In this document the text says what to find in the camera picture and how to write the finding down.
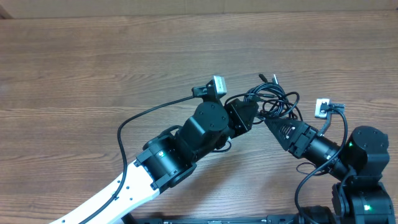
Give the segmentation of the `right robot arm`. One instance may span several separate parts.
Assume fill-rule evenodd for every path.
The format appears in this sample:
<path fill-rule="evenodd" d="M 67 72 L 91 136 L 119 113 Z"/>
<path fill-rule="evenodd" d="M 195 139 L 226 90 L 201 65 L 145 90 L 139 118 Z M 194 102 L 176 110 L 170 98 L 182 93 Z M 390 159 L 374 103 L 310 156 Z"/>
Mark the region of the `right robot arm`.
<path fill-rule="evenodd" d="M 380 181 L 390 159 L 386 134 L 358 126 L 339 146 L 303 121 L 278 118 L 266 125 L 283 150 L 338 179 L 332 209 L 304 207 L 291 223 L 395 223 L 392 200 Z"/>

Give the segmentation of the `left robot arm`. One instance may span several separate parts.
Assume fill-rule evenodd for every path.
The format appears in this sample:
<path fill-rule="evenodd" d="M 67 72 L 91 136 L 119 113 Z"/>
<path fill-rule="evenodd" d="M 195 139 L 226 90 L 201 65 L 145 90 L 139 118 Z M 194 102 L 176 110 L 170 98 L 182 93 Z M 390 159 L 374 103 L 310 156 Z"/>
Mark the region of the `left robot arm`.
<path fill-rule="evenodd" d="M 200 103 L 183 126 L 148 141 L 136 160 L 103 190 L 56 223 L 116 223 L 135 208 L 186 179 L 197 162 L 252 128 L 258 104 L 235 99 Z"/>

